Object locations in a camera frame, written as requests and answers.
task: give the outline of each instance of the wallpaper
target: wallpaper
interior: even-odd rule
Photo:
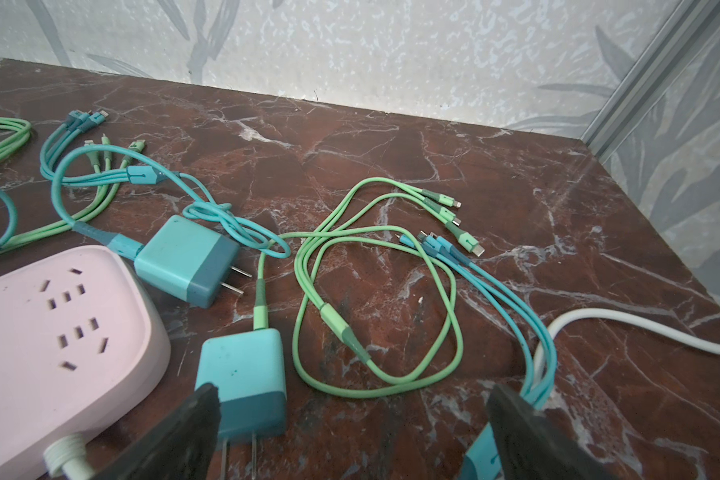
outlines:
[[[606,166],[720,304],[720,29]]]
[[[577,138],[676,4],[3,0],[0,57]]]

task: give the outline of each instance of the brown marble surface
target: brown marble surface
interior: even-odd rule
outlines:
[[[123,146],[143,138],[146,154],[197,176],[235,214],[274,231],[312,230],[358,180],[387,176],[462,201],[462,227],[486,249],[482,267],[545,322],[601,306],[720,342],[718,305],[586,147],[567,138],[3,60],[0,116],[34,126],[29,143],[0,166],[0,187],[19,208],[19,232],[58,219],[49,182],[38,172],[42,141],[68,111],[96,108],[109,112],[109,120],[76,146],[102,133]],[[368,187],[358,198],[386,191]],[[68,193],[72,208],[92,197],[93,189]],[[185,205],[187,197],[172,184],[125,186],[92,224],[144,242]],[[0,206],[0,232],[4,222]],[[444,232],[400,200],[372,210],[363,224],[372,223]],[[1,256],[0,275],[87,241],[66,233]],[[240,266],[254,271],[254,256],[246,251]],[[366,401],[312,390],[290,357],[301,299],[292,262],[270,260],[267,276],[269,318],[286,351],[288,431],[260,442],[260,478],[453,478],[487,421],[492,385],[520,383],[516,339],[489,304],[461,285],[464,359],[449,378]],[[105,465],[192,391],[205,339],[251,328],[254,282],[230,280],[247,293],[238,299],[221,292],[208,310],[150,290],[170,334],[171,361],[151,395],[89,445],[94,466]],[[418,363],[444,318],[421,261],[399,252],[336,247],[318,287],[392,374]],[[557,347],[560,367],[547,414],[612,472],[720,478],[719,357],[599,320],[567,327]],[[379,384],[315,311],[307,315],[300,351],[316,378],[352,388]],[[442,368],[453,352],[449,340],[430,370]],[[209,478],[218,476],[219,461],[216,456]],[[233,448],[230,477],[249,474],[250,448]]]

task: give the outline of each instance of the blue charging cable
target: blue charging cable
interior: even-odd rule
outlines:
[[[59,142],[59,147],[54,149],[54,153],[46,158],[48,161],[44,163],[45,167],[55,167],[55,160],[53,160],[56,151],[61,148],[61,145],[66,145],[66,140]],[[135,160],[143,162],[146,165],[135,165],[127,168],[118,168],[115,170],[109,170],[100,174],[88,174],[79,177],[65,177],[64,172],[67,168],[75,161],[78,157],[85,155],[89,152],[113,152],[116,154],[123,154],[132,157]],[[67,213],[67,209],[64,208],[64,204],[61,201],[61,186],[67,187],[98,187],[101,185],[117,184],[122,182],[129,182],[132,184],[147,184],[154,185],[159,182],[168,179],[172,180],[173,183],[178,185],[184,190],[190,197],[192,197],[192,205],[184,208],[182,215],[191,220],[208,220],[210,222],[218,222],[223,226],[224,230],[238,243],[250,248],[260,250],[262,253],[273,256],[275,258],[287,258],[291,254],[291,248],[288,246],[285,240],[280,238],[277,234],[271,232],[265,228],[248,220],[234,216],[230,213],[231,204],[218,204],[208,189],[192,175],[183,174],[179,172],[172,172],[163,165],[157,163],[151,158],[128,150],[126,148],[117,147],[115,145],[86,145],[84,147],[76,148],[69,152],[54,168],[53,175],[51,176],[52,183],[50,186],[50,198],[54,204],[54,208],[58,212],[59,216],[72,226],[72,230],[77,231],[83,235],[94,238],[102,244],[110,246],[118,254],[134,259],[138,253],[140,245],[138,242],[122,235],[112,234],[110,232],[103,232],[90,225],[86,225],[83,222],[75,220]],[[192,188],[190,188],[182,179],[187,179],[194,183],[200,191],[206,196],[207,200],[204,200],[197,194]],[[274,241],[275,244],[280,245],[282,251],[273,250],[269,243]]]
[[[527,303],[523,302],[514,292],[509,290],[503,283],[496,280],[491,274],[481,269],[478,264],[469,257],[463,255],[453,244],[442,236],[433,234],[418,235],[424,252],[447,264],[451,269],[462,275],[480,293],[497,312],[506,320],[512,332],[520,342],[525,360],[525,378],[520,388],[520,396],[525,399],[533,408],[541,408],[549,398],[554,388],[554,374],[557,369],[557,350],[554,341],[547,331],[547,327],[536,315]],[[406,236],[401,236],[400,242],[406,246],[413,247],[413,242]],[[534,385],[534,361],[528,348],[528,342],[518,328],[517,323],[512,320],[507,311],[498,301],[503,302],[523,318],[536,334],[540,345],[544,350],[544,358],[547,360],[547,371],[537,385]],[[475,439],[472,446],[464,455],[464,463],[461,466],[459,480],[491,480],[499,474],[501,464],[498,456],[496,441],[494,440],[493,429],[487,425],[480,436]]]
[[[19,222],[18,212],[16,211],[16,205],[14,201],[10,199],[8,194],[0,190],[0,200],[3,201],[6,208],[8,208],[8,226],[5,228],[5,232],[0,237],[0,248],[10,240],[10,238],[16,232],[16,225]]]

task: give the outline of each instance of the power outlet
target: power outlet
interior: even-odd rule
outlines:
[[[103,246],[0,277],[0,478],[36,478],[52,442],[92,439],[152,391],[169,356],[153,303]]]

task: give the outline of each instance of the metal connector tip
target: metal connector tip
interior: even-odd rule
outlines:
[[[233,272],[237,272],[240,275],[245,275],[248,278],[253,278],[253,274],[249,274],[245,270],[241,270],[241,269],[237,268],[236,266],[231,266],[230,268],[232,269]]]
[[[238,296],[242,296],[242,294],[244,293],[242,290],[240,290],[239,288],[235,288],[234,286],[230,285],[229,283],[221,282],[221,286],[231,290],[232,292],[236,293]]]

